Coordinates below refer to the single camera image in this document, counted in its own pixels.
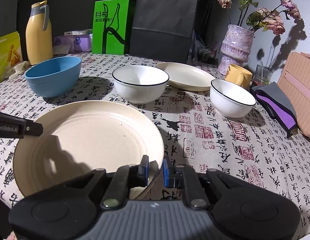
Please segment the large cream plate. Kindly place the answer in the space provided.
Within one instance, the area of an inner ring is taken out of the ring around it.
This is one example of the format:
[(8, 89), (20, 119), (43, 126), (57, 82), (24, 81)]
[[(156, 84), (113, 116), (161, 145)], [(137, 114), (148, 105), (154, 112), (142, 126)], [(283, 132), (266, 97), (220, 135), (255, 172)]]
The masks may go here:
[(147, 184), (132, 199), (146, 196), (159, 174), (164, 143), (159, 129), (132, 107), (107, 101), (80, 101), (52, 109), (37, 122), (40, 136), (20, 139), (13, 157), (16, 184), (23, 196), (47, 189), (97, 168), (150, 162)]

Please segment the blue bowl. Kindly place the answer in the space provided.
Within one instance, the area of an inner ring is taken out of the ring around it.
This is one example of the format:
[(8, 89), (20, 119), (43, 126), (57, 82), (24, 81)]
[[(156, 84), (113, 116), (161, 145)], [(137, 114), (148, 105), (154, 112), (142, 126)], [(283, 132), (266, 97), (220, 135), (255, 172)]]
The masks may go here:
[(43, 61), (25, 72), (30, 89), (43, 98), (54, 98), (66, 93), (77, 82), (82, 60), (63, 56)]

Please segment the calligraphy tablecloth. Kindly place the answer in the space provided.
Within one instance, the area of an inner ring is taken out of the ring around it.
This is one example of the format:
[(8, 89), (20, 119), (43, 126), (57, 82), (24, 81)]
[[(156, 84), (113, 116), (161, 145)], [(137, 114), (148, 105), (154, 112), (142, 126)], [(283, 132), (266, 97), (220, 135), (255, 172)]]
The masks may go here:
[[(0, 83), (0, 111), (35, 119), (74, 101), (126, 104), (114, 88), (112, 71), (132, 64), (156, 64), (128, 55), (81, 54), (81, 60), (78, 83), (56, 99), (37, 96), (24, 77)], [(216, 168), (290, 199), (301, 214), (295, 237), (310, 236), (310, 141), (302, 134), (287, 137), (260, 105), (241, 120), (224, 118), (207, 92), (167, 87), (163, 96), (138, 109), (162, 133), (164, 152), (173, 164), (186, 164), (198, 172)]]

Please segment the yellow-green snack pouch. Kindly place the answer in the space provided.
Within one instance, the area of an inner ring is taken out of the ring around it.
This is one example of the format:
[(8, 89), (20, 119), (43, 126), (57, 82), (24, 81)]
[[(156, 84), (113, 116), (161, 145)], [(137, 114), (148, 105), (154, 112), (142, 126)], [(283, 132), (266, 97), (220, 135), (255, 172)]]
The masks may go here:
[(14, 66), (22, 61), (19, 33), (0, 37), (0, 83), (13, 74)]

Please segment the small white bowl black rim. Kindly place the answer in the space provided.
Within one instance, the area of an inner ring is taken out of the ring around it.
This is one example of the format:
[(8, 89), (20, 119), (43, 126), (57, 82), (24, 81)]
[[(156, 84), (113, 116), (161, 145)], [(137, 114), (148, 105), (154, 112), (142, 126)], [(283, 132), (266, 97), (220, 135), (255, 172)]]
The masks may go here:
[(248, 90), (221, 79), (211, 81), (210, 101), (220, 115), (232, 119), (243, 118), (256, 105)]

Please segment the yellow thermos jug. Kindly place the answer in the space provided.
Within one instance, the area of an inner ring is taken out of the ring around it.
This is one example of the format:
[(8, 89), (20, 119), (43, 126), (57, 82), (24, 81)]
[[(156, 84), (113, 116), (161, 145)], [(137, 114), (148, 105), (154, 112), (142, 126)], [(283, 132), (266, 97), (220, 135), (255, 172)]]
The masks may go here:
[(31, 6), (25, 40), (28, 62), (31, 66), (53, 58), (52, 29), (47, 1)]

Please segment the purple tissue pack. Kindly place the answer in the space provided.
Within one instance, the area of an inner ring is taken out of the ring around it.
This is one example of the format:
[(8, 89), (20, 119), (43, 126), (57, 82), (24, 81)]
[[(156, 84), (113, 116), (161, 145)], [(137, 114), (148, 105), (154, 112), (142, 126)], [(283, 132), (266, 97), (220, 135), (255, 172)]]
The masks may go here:
[(54, 46), (69, 46), (68, 53), (81, 53), (92, 51), (92, 39), (89, 34), (62, 35), (53, 39)]

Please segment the yellow mug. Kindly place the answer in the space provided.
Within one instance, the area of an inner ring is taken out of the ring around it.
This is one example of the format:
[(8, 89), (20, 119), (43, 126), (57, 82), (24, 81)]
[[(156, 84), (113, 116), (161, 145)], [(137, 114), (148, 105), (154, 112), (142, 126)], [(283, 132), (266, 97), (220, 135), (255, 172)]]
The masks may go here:
[(252, 77), (253, 74), (245, 68), (230, 64), (224, 79), (242, 88), (248, 89)]

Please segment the small white box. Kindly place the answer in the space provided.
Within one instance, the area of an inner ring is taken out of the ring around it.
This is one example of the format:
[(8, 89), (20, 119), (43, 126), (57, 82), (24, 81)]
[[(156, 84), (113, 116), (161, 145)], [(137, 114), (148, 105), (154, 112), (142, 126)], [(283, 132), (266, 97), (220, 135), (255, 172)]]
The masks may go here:
[(74, 30), (74, 31), (65, 31), (65, 36), (76, 36), (76, 35), (88, 35), (93, 32), (92, 29), (85, 29), (85, 30)]

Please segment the grey purple cloth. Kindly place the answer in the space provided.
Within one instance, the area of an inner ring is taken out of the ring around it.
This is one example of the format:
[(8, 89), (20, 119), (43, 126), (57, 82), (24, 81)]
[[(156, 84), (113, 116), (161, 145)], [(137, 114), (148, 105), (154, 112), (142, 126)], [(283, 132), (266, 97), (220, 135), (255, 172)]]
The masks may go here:
[(298, 127), (297, 115), (289, 98), (277, 83), (254, 86), (249, 91), (271, 119), (275, 119), (285, 130), (286, 137), (291, 137), (292, 131)]

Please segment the clear drinking glass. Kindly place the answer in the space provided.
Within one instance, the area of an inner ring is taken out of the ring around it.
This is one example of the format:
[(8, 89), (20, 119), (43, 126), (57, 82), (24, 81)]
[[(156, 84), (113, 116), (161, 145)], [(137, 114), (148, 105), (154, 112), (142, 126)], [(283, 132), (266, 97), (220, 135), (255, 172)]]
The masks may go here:
[(263, 65), (258, 64), (256, 66), (256, 70), (255, 70), (253, 80), (257, 84), (267, 85), (267, 84), (269, 84), (272, 75), (273, 75), (273, 72), (270, 69), (264, 67)]

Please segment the pink ribbed case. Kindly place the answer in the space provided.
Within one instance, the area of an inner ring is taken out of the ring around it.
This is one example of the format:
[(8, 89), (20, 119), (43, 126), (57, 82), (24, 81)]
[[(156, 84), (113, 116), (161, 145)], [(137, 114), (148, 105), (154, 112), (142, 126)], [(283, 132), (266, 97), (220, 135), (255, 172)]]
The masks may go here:
[(278, 86), (295, 109), (299, 129), (310, 139), (310, 54), (291, 52)]

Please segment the green paper bag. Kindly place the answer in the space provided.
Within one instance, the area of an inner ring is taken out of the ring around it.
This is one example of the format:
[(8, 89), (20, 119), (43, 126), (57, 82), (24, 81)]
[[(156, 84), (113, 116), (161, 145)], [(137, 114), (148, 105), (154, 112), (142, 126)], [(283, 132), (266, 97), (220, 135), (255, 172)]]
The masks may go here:
[(93, 18), (92, 52), (123, 55), (129, 0), (96, 1)]

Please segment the black paper bag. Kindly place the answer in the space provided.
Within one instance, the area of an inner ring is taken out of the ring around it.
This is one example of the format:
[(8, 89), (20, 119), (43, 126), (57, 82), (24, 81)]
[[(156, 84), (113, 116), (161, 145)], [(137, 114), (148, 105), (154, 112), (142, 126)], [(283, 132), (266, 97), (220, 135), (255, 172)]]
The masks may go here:
[(137, 0), (130, 55), (186, 63), (197, 0)]

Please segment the dried pink roses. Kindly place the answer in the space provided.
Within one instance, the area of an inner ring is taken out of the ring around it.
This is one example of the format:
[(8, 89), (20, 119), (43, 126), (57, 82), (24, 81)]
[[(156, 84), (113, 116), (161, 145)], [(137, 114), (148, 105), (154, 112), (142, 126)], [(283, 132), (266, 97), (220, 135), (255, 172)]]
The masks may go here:
[(239, 19), (237, 24), (230, 24), (226, 37), (253, 38), (256, 31), (272, 31), (274, 35), (282, 35), (286, 29), (280, 16), (283, 13), (286, 20), (302, 20), (300, 11), (292, 0), (280, 0), (280, 4), (272, 10), (260, 8), (253, 0), (239, 1)]

